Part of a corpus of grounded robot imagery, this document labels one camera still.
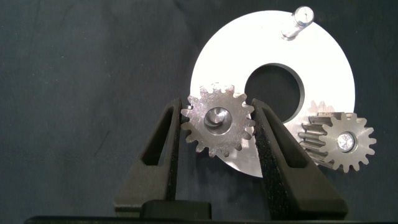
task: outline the gear hub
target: gear hub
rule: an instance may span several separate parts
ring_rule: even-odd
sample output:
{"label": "gear hub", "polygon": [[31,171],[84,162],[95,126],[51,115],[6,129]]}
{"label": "gear hub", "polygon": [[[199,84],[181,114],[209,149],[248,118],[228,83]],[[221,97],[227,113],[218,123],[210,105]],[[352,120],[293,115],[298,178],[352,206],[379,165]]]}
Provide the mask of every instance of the gear hub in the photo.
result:
{"label": "gear hub", "polygon": [[228,157],[230,149],[242,149],[242,139],[251,139],[246,128],[254,126],[255,122],[248,118],[254,108],[244,103],[246,94],[235,93],[234,86],[215,83],[212,87],[212,93],[202,86],[200,98],[188,97],[191,106],[182,109],[181,114],[188,117],[189,122],[181,128],[192,131],[186,141],[198,141],[197,152],[208,147],[210,157],[214,157],[217,150]]}

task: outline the white disc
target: white disc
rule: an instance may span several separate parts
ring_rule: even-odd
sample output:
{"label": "white disc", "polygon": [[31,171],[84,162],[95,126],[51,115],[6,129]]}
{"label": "white disc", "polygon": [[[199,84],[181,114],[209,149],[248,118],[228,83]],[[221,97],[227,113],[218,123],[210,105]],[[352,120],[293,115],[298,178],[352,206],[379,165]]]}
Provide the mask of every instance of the white disc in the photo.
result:
{"label": "white disc", "polygon": [[[303,132],[302,123],[308,122],[308,116],[353,112],[354,79],[344,52],[316,23],[294,40],[282,39],[281,23],[290,16],[290,12],[282,11],[254,12],[221,28],[198,57],[190,94],[199,97],[201,86],[216,82],[234,85],[236,93],[244,93],[253,71],[263,65],[278,65],[296,78],[300,88],[298,108],[284,123],[297,141],[301,141],[298,133]],[[217,155],[241,172],[262,177],[255,139],[243,140],[242,146],[241,151],[231,150],[229,157]]]}

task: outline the black plastic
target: black plastic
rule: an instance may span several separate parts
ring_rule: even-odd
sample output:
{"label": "black plastic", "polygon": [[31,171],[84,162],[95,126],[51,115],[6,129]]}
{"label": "black plastic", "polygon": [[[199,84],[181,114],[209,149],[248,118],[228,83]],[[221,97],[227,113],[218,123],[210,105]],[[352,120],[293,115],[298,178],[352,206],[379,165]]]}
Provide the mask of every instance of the black plastic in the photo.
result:
{"label": "black plastic", "polygon": [[273,220],[342,220],[348,206],[265,103],[253,99],[252,119]]}
{"label": "black plastic", "polygon": [[140,218],[163,220],[211,220],[211,204],[186,200],[152,200],[142,206]]}
{"label": "black plastic", "polygon": [[[138,217],[150,200],[174,200],[177,186],[178,147],[180,139],[181,100],[170,102],[142,155],[133,163],[114,199],[120,217]],[[158,166],[166,142],[165,157]]]}

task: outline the bolt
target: bolt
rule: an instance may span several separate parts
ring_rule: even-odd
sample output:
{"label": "bolt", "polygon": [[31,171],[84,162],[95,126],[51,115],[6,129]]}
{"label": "bolt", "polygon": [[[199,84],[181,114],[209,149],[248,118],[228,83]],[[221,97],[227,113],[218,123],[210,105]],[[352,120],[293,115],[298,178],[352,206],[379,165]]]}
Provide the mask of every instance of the bolt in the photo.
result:
{"label": "bolt", "polygon": [[292,16],[282,24],[282,38],[293,40],[296,36],[313,22],[314,14],[311,8],[301,6]]}

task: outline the helical gear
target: helical gear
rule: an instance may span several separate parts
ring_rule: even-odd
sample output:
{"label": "helical gear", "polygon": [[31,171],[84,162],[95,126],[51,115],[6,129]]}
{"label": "helical gear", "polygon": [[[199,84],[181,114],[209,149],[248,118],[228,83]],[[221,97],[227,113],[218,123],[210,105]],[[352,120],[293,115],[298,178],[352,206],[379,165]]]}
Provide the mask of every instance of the helical gear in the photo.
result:
{"label": "helical gear", "polygon": [[303,124],[305,133],[300,144],[318,164],[337,170],[343,166],[345,173],[349,167],[359,170],[359,162],[368,164],[366,155],[374,155],[369,147],[375,144],[369,138],[373,128],[365,128],[366,119],[357,118],[355,113],[318,113],[309,117],[310,124]]}
{"label": "helical gear", "polygon": [[181,128],[192,131],[186,141],[198,141],[196,152],[208,147],[210,157],[214,157],[217,150],[228,157],[231,149],[242,149],[242,139],[251,139],[245,129],[255,124],[248,118],[254,108],[244,104],[246,94],[234,93],[234,86],[215,83],[212,87],[213,92],[209,93],[202,86],[201,98],[188,97],[191,106],[182,109],[181,114],[188,117],[189,122],[183,123]]}

